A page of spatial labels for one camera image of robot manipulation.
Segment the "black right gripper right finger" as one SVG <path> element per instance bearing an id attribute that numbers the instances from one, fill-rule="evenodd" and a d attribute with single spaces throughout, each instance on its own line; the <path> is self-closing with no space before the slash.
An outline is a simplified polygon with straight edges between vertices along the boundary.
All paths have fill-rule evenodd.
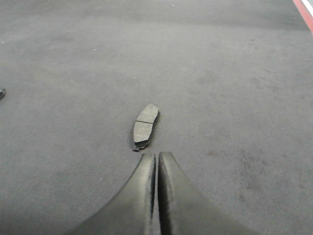
<path id="1" fill-rule="evenodd" d="M 252 235 L 215 207 L 182 171 L 171 152 L 158 158 L 158 207 L 163 235 Z"/>

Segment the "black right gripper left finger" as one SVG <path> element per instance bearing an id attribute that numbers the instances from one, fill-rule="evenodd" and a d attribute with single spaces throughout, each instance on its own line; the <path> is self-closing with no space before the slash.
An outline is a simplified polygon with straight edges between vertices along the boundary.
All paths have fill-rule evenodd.
<path id="1" fill-rule="evenodd" d="M 144 153 L 121 190 L 67 235 L 149 235 L 152 230 L 156 157 Z"/>

